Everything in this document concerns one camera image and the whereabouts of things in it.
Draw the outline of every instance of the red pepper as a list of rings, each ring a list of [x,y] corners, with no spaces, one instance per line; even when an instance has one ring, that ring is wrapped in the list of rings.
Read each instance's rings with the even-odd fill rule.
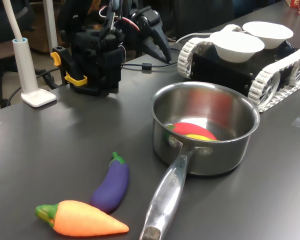
[[[195,134],[207,137],[212,140],[217,140],[217,138],[209,130],[188,122],[177,122],[168,125],[167,128],[180,135]]]

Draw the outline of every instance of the red wire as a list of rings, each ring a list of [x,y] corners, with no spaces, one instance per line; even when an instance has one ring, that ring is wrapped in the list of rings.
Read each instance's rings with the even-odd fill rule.
[[[100,17],[102,18],[105,18],[106,16],[104,15],[101,15],[101,12],[106,8],[108,7],[107,5],[104,5],[100,8],[99,10],[99,15]],[[140,28],[133,22],[131,21],[130,19],[126,18],[126,17],[122,17],[122,20],[126,21],[127,23],[131,24],[138,32],[140,31]]]

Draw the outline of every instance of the saucepan rim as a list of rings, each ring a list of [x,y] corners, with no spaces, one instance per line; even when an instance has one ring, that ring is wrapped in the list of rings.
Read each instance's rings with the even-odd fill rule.
[[[240,137],[237,137],[237,138],[233,138],[233,139],[230,139],[230,140],[223,140],[223,141],[205,141],[205,140],[199,140],[199,139],[194,139],[194,138],[191,138],[191,137],[188,137],[188,136],[185,136],[185,135],[181,135],[181,134],[178,134],[172,130],[170,130],[169,128],[167,128],[156,116],[155,114],[155,111],[154,111],[154,105],[155,105],[155,102],[156,100],[158,99],[159,96],[161,96],[162,94],[164,94],[165,92],[167,92],[169,89],[171,88],[174,88],[176,86],[180,86],[180,85],[188,85],[188,86],[199,86],[199,87],[206,87],[206,88],[210,88],[210,89],[214,89],[214,88],[219,88],[219,89],[223,89],[225,91],[228,91],[230,93],[233,93],[235,95],[237,95],[238,97],[240,97],[248,106],[251,107],[251,109],[253,110],[253,115],[255,116],[255,120],[254,120],[254,125],[253,127],[251,128],[251,130],[249,132],[247,132],[246,134],[240,136]],[[188,139],[188,140],[192,140],[192,141],[198,141],[198,142],[203,142],[203,143],[209,143],[209,144],[221,144],[221,143],[230,143],[230,142],[235,142],[235,141],[238,141],[238,140],[241,140],[241,139],[244,139],[246,137],[248,137],[249,135],[251,135],[259,126],[260,124],[260,113],[259,113],[259,110],[257,108],[257,106],[255,106],[253,103],[251,103],[249,101],[249,99],[244,96],[243,94],[231,89],[231,88],[228,88],[226,86],[221,86],[221,85],[218,85],[218,84],[214,84],[214,83],[207,83],[207,82],[200,82],[200,81],[185,81],[185,82],[178,82],[178,83],[173,83],[173,84],[170,84],[170,85],[167,85],[163,88],[161,88],[160,90],[158,90],[154,95],[153,97],[151,98],[151,102],[150,102],[150,106],[151,106],[151,114],[152,114],[152,117],[162,126],[164,127],[168,132],[174,134],[174,135],[177,135],[181,138],[185,138],[185,139]]]

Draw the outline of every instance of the white bowl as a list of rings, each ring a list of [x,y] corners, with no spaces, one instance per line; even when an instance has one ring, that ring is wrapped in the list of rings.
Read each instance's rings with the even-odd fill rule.
[[[246,62],[265,47],[259,38],[236,31],[215,32],[210,38],[219,57],[231,63]]]
[[[264,42],[265,49],[275,49],[284,40],[294,35],[294,32],[286,26],[265,21],[248,22],[243,25],[242,29],[261,39]]]

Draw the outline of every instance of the gray table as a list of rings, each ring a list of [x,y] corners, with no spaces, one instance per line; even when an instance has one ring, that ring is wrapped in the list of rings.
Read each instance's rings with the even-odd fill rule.
[[[291,42],[300,47],[300,25],[284,17],[294,14],[278,3],[233,22],[291,22]],[[132,62],[160,64],[149,56]],[[183,80],[174,66],[150,74],[123,70],[117,95],[95,98],[61,87],[54,91],[57,103],[0,110],[0,240],[70,239],[36,219],[34,209],[63,200],[87,202],[112,151],[130,166],[127,194],[112,214],[130,231],[95,239],[138,239],[166,170],[152,151],[150,99],[161,87]],[[300,129],[291,126],[299,115],[300,90],[261,115],[235,172],[188,176],[165,240],[300,240]]]

